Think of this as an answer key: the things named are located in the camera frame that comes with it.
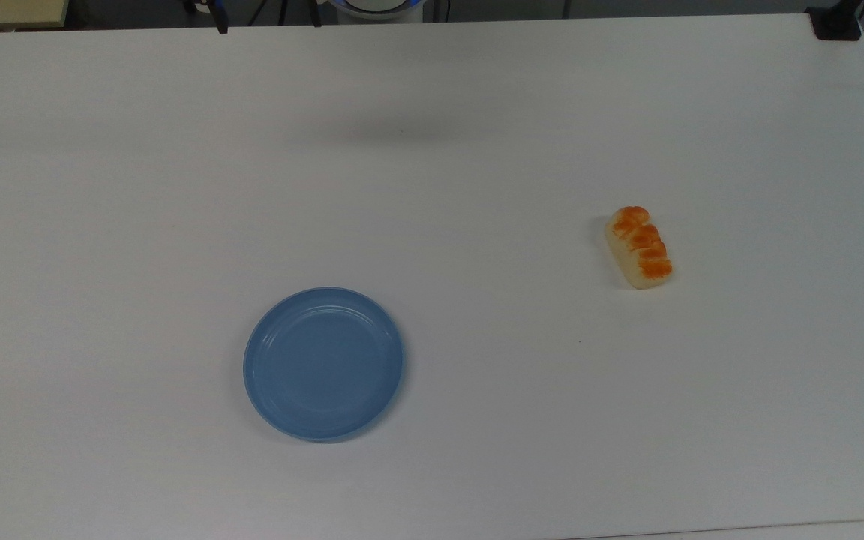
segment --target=orange crust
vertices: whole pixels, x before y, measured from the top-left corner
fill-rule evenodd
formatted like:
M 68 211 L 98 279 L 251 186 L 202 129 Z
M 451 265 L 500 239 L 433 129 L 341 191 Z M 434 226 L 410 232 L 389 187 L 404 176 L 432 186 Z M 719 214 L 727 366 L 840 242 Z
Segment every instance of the orange crust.
M 613 234 L 625 240 L 630 252 L 637 252 L 638 268 L 646 280 L 662 279 L 672 274 L 665 243 L 659 230 L 649 223 L 649 212 L 641 206 L 626 206 L 615 215 Z

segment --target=table surface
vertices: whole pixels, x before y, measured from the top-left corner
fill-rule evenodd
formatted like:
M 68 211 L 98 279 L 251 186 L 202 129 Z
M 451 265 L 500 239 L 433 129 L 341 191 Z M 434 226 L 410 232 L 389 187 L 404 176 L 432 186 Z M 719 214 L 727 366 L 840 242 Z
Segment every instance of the table surface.
M 678 273 L 620 277 L 611 212 Z M 397 320 L 339 444 L 251 407 L 308 287 Z M 805 15 L 0 35 L 0 538 L 864 519 L 864 40 Z

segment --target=bread loaf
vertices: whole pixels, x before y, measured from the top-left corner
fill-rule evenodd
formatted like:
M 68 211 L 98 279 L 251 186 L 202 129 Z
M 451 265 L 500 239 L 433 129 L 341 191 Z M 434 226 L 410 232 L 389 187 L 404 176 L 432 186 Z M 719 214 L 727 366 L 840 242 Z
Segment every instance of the bread loaf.
M 622 274 L 638 290 L 665 283 L 672 275 L 665 243 L 641 206 L 626 206 L 606 225 L 606 239 Z

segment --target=plate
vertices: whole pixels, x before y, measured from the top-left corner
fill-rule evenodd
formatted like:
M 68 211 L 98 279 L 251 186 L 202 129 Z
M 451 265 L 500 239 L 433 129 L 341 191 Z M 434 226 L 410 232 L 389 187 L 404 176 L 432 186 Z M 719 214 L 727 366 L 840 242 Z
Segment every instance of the plate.
M 275 305 L 256 325 L 244 382 L 263 418 L 292 437 L 351 437 L 392 402 L 404 350 L 392 318 L 371 298 L 335 287 Z

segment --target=bread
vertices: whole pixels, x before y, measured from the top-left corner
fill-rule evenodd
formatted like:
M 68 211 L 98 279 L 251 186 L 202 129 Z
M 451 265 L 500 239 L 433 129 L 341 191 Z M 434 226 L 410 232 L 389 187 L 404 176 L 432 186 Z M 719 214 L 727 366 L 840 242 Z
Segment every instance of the bread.
M 626 206 L 606 225 L 606 239 L 622 274 L 638 290 L 665 283 L 672 275 L 665 243 L 641 206 Z

